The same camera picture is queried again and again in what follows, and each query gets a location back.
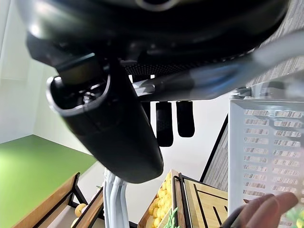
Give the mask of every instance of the white plastic crate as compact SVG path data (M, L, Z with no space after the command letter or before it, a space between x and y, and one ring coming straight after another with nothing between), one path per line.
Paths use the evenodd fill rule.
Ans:
M252 87L250 99L230 100L229 213L243 199L284 191L304 193L304 99L286 97L290 80L298 83L303 78L299 72L262 83ZM279 227L291 226L282 217Z

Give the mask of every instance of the green vegetable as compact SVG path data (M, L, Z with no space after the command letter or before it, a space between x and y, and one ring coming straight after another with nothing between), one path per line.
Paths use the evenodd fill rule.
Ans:
M168 218L168 222L164 226L164 228L180 228L180 226L178 226L178 227L175 226L175 217L174 217L174 215L177 212L177 209L178 208L174 209L173 212L170 212L169 218Z

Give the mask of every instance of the green floor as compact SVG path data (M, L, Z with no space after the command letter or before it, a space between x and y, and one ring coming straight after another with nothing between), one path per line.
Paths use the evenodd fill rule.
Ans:
M31 135L0 144L0 228L10 228L93 156Z

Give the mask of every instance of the wooden display stand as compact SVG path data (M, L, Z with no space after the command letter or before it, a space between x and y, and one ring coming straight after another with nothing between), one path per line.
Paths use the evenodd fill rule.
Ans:
M77 173L68 179L13 228L47 228L66 206L73 208L78 206L72 201L74 196L80 203L88 204L77 186L79 175L80 173ZM97 217L103 218L102 213L100 213L104 205L103 199L103 189L100 189L73 228L91 228Z
M179 181L179 173L176 172L175 170L171 170L171 193L172 193L172 203L171 203L171 208L170 210L167 212L167 214L165 215L165 217L162 219L161 223L159 224L158 228L163 228L167 222L168 222L168 218L169 218L169 213L171 211L173 211L176 207L178 207L178 211L177 211L177 216L176 216L176 224L179 224L179 226L181 228L185 227L185 219L184 219L184 212L183 212L183 202L182 202L182 197L181 197L181 184ZM153 203L153 201L157 198L157 194L155 195L155 197L153 198L153 200L151 201L151 203ZM146 210L145 214L143 215L142 219L140 220L140 222L138 223L138 228L151 228L151 220L153 220L153 216L149 215L149 209Z
M181 228L218 228L228 216L228 193L171 170L172 208L178 207L175 226ZM157 228L168 221L166 214ZM151 228L148 209L138 228Z

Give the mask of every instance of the finger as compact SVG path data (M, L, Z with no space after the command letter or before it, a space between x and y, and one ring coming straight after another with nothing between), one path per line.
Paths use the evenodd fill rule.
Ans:
M273 194L267 194L262 197L250 201L242 210L237 219L232 223L231 228L244 228L249 222L258 208L269 198L274 197Z
M238 215L241 213L245 206L246 205L243 205L242 207L239 207L238 209L233 211L232 214L225 220L225 222L219 228L230 228L232 223L237 219Z
M297 197L285 192L265 201L247 224L247 228L277 228L282 214L298 203Z

